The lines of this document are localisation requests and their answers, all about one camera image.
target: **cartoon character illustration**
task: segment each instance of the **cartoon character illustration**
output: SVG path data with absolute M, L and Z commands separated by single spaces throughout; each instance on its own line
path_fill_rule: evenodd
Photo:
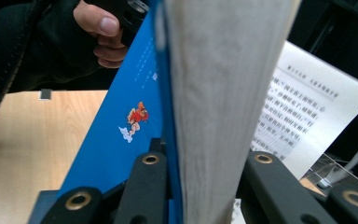
M 130 114 L 127 116 L 127 121 L 131 126 L 130 131 L 128 131 L 127 128 L 118 127 L 120 129 L 120 132 L 123 134 L 123 138 L 130 143 L 132 141 L 132 136 L 135 134 L 135 132 L 141 130 L 139 122 L 147 121 L 148 118 L 149 114 L 147 113 L 144 103 L 141 101 L 138 103 L 138 108 L 133 108 L 130 111 Z

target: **paper document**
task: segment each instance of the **paper document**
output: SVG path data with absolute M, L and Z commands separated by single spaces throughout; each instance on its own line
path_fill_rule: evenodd
M 245 224 L 245 218 L 241 211 L 241 199 L 235 199 L 232 211 L 231 224 Z
M 301 178 L 358 114 L 358 80 L 286 42 L 252 150 L 268 151 Z

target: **book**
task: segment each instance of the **book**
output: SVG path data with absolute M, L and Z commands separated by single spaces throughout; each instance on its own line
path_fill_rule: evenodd
M 296 0 L 167 0 L 154 6 L 177 223 L 230 222 L 297 6 Z

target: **finger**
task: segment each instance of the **finger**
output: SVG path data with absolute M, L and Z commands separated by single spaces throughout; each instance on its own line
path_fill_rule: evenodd
M 99 35 L 98 36 L 98 44 L 101 46 L 112 48 L 112 49 L 121 49 L 121 48 L 125 47 L 121 43 L 121 35 L 122 35 L 122 32 L 120 32 L 115 37 Z
M 110 49 L 107 47 L 98 46 L 94 49 L 94 54 L 100 58 L 110 62 L 118 62 L 124 60 L 128 48 Z
M 98 59 L 98 63 L 100 64 L 100 66 L 103 66 L 105 68 L 119 68 L 123 63 L 123 61 L 110 62 L 105 59 Z
M 119 34 L 120 25 L 115 16 L 99 7 L 89 5 L 83 0 L 75 8 L 74 17 L 77 24 L 89 33 L 106 36 Z

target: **wooden table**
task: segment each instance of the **wooden table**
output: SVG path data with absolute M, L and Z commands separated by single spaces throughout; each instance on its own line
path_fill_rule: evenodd
M 40 190 L 59 189 L 106 91 L 6 96 L 0 107 L 0 223 L 27 223 Z

